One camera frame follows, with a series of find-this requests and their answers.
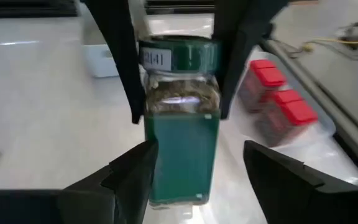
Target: white sticker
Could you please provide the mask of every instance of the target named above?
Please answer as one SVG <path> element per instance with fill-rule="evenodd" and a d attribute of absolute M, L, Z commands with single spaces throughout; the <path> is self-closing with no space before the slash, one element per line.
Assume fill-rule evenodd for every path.
<path fill-rule="evenodd" d="M 172 53 L 167 49 L 152 49 L 143 47 L 143 67 L 147 69 L 171 70 Z"/>

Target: jar lid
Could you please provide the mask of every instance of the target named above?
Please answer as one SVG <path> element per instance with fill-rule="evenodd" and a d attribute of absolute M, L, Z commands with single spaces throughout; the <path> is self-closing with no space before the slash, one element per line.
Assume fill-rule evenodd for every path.
<path fill-rule="evenodd" d="M 275 68 L 276 66 L 267 59 L 260 59 L 260 60 L 252 60 L 249 64 L 249 67 L 253 70 L 258 68 Z"/>
<path fill-rule="evenodd" d="M 317 121 L 316 112 L 304 101 L 294 101 L 281 105 L 287 119 L 295 126 L 312 124 Z"/>
<path fill-rule="evenodd" d="M 278 104 L 302 100 L 302 97 L 295 90 L 278 90 L 273 93 L 273 99 Z"/>
<path fill-rule="evenodd" d="M 277 68 L 261 68 L 254 70 L 263 86 L 279 87 L 284 85 L 286 79 L 283 73 Z"/>
<path fill-rule="evenodd" d="M 220 54 L 220 44 L 206 37 L 155 35 L 139 41 L 140 63 L 146 70 L 215 74 Z"/>

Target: jar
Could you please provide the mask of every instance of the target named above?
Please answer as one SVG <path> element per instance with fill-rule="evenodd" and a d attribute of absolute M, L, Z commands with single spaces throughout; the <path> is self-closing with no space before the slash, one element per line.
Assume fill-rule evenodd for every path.
<path fill-rule="evenodd" d="M 218 47 L 177 35 L 139 42 L 147 71 L 145 137 L 158 142 L 154 207 L 208 201 L 220 119 Z"/>

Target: green lid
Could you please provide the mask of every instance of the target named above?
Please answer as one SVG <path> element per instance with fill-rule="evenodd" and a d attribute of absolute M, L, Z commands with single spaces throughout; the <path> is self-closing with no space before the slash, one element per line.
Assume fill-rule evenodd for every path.
<path fill-rule="evenodd" d="M 140 63 L 146 70 L 215 74 L 220 53 L 219 43 L 205 37 L 156 35 L 139 41 Z"/>

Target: red lid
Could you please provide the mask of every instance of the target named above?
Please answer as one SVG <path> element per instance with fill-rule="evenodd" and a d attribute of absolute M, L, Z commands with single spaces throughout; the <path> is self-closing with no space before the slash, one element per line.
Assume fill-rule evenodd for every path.
<path fill-rule="evenodd" d="M 302 97 L 295 90 L 279 90 L 273 93 L 273 99 L 278 104 L 302 100 Z"/>
<path fill-rule="evenodd" d="M 279 87 L 285 83 L 283 73 L 277 68 L 261 68 L 254 72 L 263 86 Z"/>
<path fill-rule="evenodd" d="M 275 68 L 276 66 L 273 64 L 273 62 L 263 59 L 263 60 L 253 60 L 249 64 L 249 67 L 253 70 L 259 69 L 259 68 Z"/>
<path fill-rule="evenodd" d="M 281 105 L 287 119 L 294 125 L 300 126 L 317 121 L 316 112 L 304 101 L 293 101 Z"/>

